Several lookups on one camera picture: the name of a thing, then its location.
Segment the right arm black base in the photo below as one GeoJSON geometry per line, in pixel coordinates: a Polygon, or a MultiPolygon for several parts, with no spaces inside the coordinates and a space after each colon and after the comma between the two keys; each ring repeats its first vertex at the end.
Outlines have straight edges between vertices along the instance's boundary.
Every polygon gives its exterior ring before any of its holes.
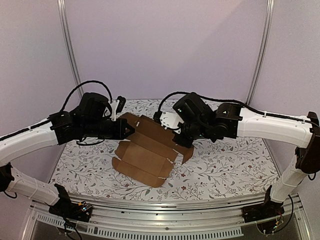
{"type": "Polygon", "coordinates": [[[263,203],[241,208],[245,223],[272,218],[285,213],[282,202],[278,203],[271,200],[271,189],[272,186],[266,190],[263,203]]]}

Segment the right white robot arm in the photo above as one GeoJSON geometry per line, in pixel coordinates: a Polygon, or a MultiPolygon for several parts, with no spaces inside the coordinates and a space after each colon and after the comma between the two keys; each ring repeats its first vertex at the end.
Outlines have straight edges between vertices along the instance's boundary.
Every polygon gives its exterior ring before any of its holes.
{"type": "Polygon", "coordinates": [[[237,100],[221,100],[213,110],[194,92],[180,98],[174,113],[163,114],[161,124],[174,132],[173,141],[189,148],[195,140],[263,138],[295,145],[291,164],[266,193],[259,206],[269,218],[307,175],[320,170],[320,126],[317,115],[289,116],[253,109],[237,100]]]}

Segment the brown cardboard box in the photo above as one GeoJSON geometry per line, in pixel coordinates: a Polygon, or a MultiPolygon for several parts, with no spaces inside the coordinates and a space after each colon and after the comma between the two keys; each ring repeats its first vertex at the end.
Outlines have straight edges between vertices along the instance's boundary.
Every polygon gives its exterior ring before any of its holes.
{"type": "Polygon", "coordinates": [[[119,173],[153,188],[161,187],[170,176],[178,154],[186,163],[194,147],[173,142],[174,134],[151,118],[126,112],[120,116],[134,127],[135,133],[119,142],[112,158],[112,167],[119,173]]]}

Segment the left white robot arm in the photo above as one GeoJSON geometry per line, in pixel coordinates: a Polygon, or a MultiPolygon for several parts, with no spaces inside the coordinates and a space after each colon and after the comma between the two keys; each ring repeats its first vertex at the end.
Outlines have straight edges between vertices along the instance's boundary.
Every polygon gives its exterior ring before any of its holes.
{"type": "Polygon", "coordinates": [[[74,213],[65,188],[39,181],[17,170],[11,161],[34,151],[87,138],[124,140],[135,132],[125,118],[118,118],[126,99],[116,100],[93,92],[85,93],[79,105],[68,112],[60,110],[46,119],[0,138],[0,190],[43,202],[63,216],[74,213]]]}

